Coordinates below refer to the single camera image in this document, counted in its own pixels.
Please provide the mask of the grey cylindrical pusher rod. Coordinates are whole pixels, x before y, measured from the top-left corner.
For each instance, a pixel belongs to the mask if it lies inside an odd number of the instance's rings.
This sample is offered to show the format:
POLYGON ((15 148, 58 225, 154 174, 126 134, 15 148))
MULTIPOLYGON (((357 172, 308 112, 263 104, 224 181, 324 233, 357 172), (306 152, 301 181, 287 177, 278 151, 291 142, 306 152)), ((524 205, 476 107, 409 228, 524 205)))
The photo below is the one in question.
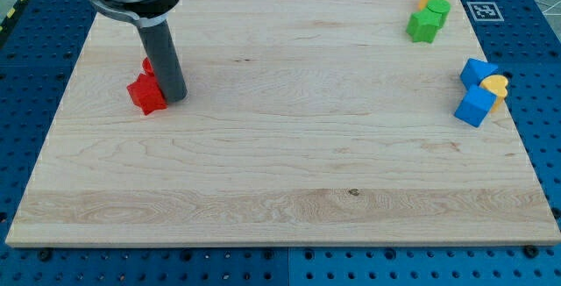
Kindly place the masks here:
POLYGON ((188 94, 187 84, 167 21, 139 28, 138 32, 166 102, 183 100, 188 94))

